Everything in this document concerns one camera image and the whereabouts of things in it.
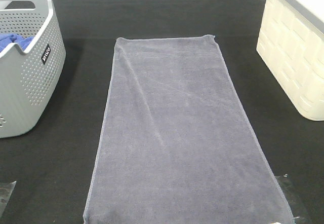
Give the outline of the clear tape strip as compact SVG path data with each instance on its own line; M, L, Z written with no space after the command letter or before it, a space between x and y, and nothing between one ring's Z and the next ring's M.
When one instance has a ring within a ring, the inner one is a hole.
M311 224L312 220L306 210L297 190L295 189L290 177L285 174L275 177L281 187L286 200L291 208L294 223L296 224Z
M10 183L0 183L0 217L3 215L15 185L16 181Z

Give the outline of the left clear tape strip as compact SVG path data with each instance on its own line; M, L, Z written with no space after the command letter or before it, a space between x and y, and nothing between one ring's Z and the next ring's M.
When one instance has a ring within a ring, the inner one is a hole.
M15 185L16 181L10 183L0 183L0 217L3 215Z

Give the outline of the blue towel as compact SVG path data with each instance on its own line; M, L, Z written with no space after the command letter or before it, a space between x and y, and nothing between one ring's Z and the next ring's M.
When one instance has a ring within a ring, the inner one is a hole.
M15 33L3 33L0 35L0 51L3 51L9 44L17 43L24 51L33 40L33 36L24 38Z

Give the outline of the grey towel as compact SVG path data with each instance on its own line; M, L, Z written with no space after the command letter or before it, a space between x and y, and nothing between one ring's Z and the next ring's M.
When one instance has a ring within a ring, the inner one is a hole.
M293 223L213 35L118 38L84 223Z

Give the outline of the black table mat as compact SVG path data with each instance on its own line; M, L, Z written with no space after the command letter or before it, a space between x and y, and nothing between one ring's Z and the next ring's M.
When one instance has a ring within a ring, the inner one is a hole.
M275 175L323 223L323 122L302 117L256 51L265 0L53 0L66 49L38 124L1 140L1 223L82 223L118 37L213 34Z

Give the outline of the grey perforated laundry basket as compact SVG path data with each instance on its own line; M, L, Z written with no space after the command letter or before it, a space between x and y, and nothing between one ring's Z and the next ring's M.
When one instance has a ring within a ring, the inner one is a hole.
M1 34L34 37L24 51L17 43L1 51L1 138L8 138L37 124L60 78L66 51L53 0L1 2L34 4L1 10Z

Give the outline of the right clear tape strip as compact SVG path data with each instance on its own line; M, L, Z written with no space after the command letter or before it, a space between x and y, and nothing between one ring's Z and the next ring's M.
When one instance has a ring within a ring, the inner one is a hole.
M281 187L286 200L291 208L294 223L296 224L311 224L312 220L306 210L297 190L295 189L290 177L285 174L275 177Z

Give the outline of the cream plastic storage bin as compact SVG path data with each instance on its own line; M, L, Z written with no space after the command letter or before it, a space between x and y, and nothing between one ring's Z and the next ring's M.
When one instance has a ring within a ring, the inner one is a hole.
M256 50L296 110L323 120L323 0L266 0Z

